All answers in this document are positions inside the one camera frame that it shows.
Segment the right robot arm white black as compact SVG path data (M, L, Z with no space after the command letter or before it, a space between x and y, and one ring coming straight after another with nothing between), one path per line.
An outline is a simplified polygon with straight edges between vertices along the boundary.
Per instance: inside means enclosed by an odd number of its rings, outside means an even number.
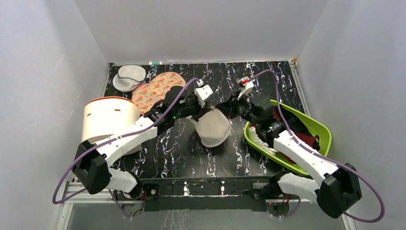
M316 149L301 141L282 118L275 118L275 106L266 95L256 95L251 102L245 96L233 95L216 105L227 118L237 116L256 127L260 140L283 153L311 176L310 179L292 173L279 173L270 179L270 194L283 198L286 194L316 202L330 217L338 218L362 198L359 179L348 163L338 166L324 160Z

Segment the white mesh laundry bag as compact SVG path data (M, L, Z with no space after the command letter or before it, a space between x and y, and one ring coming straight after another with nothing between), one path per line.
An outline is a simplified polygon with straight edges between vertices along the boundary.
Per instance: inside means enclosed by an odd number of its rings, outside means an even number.
M192 116L187 119L194 125L201 143L208 148L222 144L232 130L230 121L217 108L210 108L198 121L194 120Z

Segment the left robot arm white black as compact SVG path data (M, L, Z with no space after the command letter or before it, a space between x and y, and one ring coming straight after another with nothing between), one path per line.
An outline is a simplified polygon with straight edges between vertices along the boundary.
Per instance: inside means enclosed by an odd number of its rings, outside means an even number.
M212 89L202 86L186 94L181 86L174 86L145 114L118 134L91 144L82 142L77 150L72 171L91 194L104 189L124 192L130 199L143 193L143 182L130 172L112 168L112 164L142 143L154 139L174 126L176 120L201 117L208 110L207 101Z

